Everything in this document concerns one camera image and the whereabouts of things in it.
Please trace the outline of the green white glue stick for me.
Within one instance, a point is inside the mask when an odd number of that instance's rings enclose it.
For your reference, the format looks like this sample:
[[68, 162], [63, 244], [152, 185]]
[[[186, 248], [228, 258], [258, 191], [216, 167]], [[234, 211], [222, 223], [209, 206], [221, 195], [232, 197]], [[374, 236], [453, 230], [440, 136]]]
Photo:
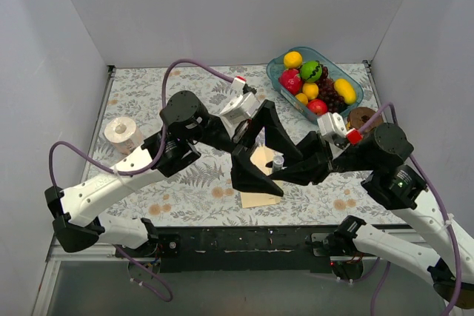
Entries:
[[272, 173], [282, 170], [284, 167], [284, 156], [275, 154], [272, 161]]

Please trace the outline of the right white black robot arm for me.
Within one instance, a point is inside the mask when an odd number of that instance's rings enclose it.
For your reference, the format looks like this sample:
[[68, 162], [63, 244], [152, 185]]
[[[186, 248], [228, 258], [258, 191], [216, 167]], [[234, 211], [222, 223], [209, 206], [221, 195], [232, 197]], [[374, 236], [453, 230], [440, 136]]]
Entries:
[[413, 145], [396, 124], [383, 123], [366, 135], [321, 125], [321, 133], [302, 146], [311, 157], [285, 161], [273, 180], [298, 185], [318, 184], [331, 172], [367, 170], [361, 185], [387, 211], [406, 222], [427, 243], [418, 246], [376, 229], [349, 215], [321, 243], [328, 252], [375, 255], [418, 275], [448, 302], [447, 308], [473, 308], [473, 237], [460, 227], [440, 202], [420, 168], [405, 161]]

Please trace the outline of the beige paper envelope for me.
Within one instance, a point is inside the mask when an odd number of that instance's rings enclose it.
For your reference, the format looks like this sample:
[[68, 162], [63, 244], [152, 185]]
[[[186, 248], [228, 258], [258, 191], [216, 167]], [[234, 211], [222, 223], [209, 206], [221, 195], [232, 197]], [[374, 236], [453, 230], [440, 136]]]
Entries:
[[261, 179], [263, 175], [267, 177], [272, 172], [266, 164], [271, 163], [274, 156], [275, 152], [265, 145], [258, 146], [251, 155], [250, 160], [259, 169], [260, 174], [257, 180], [253, 178], [250, 180], [250, 192], [241, 192], [241, 206], [244, 209], [276, 205], [281, 202], [281, 196], [267, 193], [265, 180]]

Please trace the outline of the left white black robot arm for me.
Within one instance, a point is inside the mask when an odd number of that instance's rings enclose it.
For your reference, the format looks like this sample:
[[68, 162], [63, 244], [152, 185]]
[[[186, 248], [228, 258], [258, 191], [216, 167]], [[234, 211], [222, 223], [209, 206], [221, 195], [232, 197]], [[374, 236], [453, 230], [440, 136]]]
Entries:
[[64, 251], [80, 252], [101, 242], [126, 246], [148, 257], [157, 247], [163, 248], [165, 241], [150, 220], [127, 220], [106, 211], [131, 193], [164, 181], [197, 161], [201, 155], [196, 143], [230, 154], [233, 189], [282, 196], [280, 186], [250, 160], [260, 132], [265, 134], [267, 148], [285, 158], [303, 157], [284, 130], [275, 104], [259, 102], [248, 92], [234, 98], [227, 113], [238, 121], [235, 135], [229, 134], [223, 119], [210, 114], [194, 93], [180, 91], [160, 112], [162, 129], [109, 172], [66, 189], [57, 185], [48, 188], [44, 195]]

